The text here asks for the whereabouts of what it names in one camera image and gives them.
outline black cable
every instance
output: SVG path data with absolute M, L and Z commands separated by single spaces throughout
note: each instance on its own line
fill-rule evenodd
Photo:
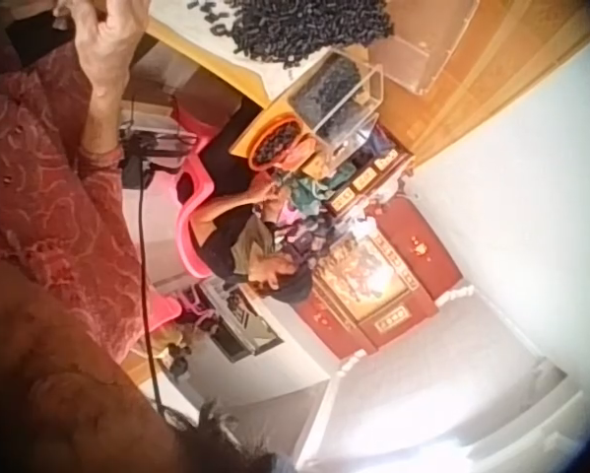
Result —
M 135 123 L 135 96 L 130 101 L 130 121 L 128 124 L 127 135 Z M 146 353 L 148 354 L 148 368 L 150 377 L 153 381 L 153 392 L 155 394 L 155 404 L 159 414 L 165 415 L 164 404 L 161 401 L 161 392 L 159 391 L 159 382 L 157 381 L 157 368 L 155 367 L 155 355 L 153 353 L 153 344 L 150 338 L 150 322 L 148 320 L 148 281 L 146 277 L 146 239 L 144 238 L 144 157 L 140 156 L 139 168 L 139 252 L 141 257 L 141 314 L 144 320 L 144 339 L 146 340 Z

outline chair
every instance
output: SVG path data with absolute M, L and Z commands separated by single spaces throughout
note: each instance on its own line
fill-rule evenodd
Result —
M 178 202 L 176 186 L 184 175 L 189 175 L 193 184 L 193 192 L 187 201 L 182 204 L 176 219 L 176 246 L 187 272 L 195 278 L 205 279 L 211 276 L 212 272 L 200 259 L 196 253 L 196 248 L 192 244 L 189 219 L 192 212 L 214 192 L 214 181 L 210 178 L 198 155 L 220 132 L 220 129 L 197 120 L 181 107 L 176 108 L 173 117 L 183 128 L 197 136 L 196 145 L 185 158 L 181 172 L 177 175 L 172 189 L 174 200 Z
M 150 291 L 151 318 L 149 320 L 150 333 L 153 333 L 162 325 L 179 317 L 183 308 L 175 298 L 162 296 L 155 290 Z

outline hand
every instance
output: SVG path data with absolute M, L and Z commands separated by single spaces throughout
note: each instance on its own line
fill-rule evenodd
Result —
M 246 191 L 246 196 L 254 204 L 260 204 L 279 197 L 277 185 L 266 172 L 261 172 L 253 177 L 251 185 Z
M 96 96 L 123 94 L 130 61 L 148 25 L 150 0 L 106 0 L 100 22 L 91 0 L 58 0 L 56 17 L 71 14 L 82 70 Z

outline red patterned fabric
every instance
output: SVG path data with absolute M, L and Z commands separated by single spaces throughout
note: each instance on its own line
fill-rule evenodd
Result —
M 121 149 L 79 149 L 90 93 L 73 43 L 0 76 L 0 256 L 119 362 L 143 333 L 140 262 L 122 214 Z

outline black hair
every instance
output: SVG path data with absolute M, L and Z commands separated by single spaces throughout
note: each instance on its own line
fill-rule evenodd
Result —
M 165 409 L 167 422 L 177 431 L 178 442 L 186 456 L 187 471 L 196 473 L 271 473 L 276 455 L 267 452 L 261 442 L 238 445 L 227 435 L 228 417 L 216 412 L 214 402 L 200 410 L 198 426 L 185 416 Z
M 263 295 L 286 304 L 302 303 L 312 292 L 312 271 L 303 263 L 294 274 L 278 275 L 277 282 L 278 290 L 265 291 Z

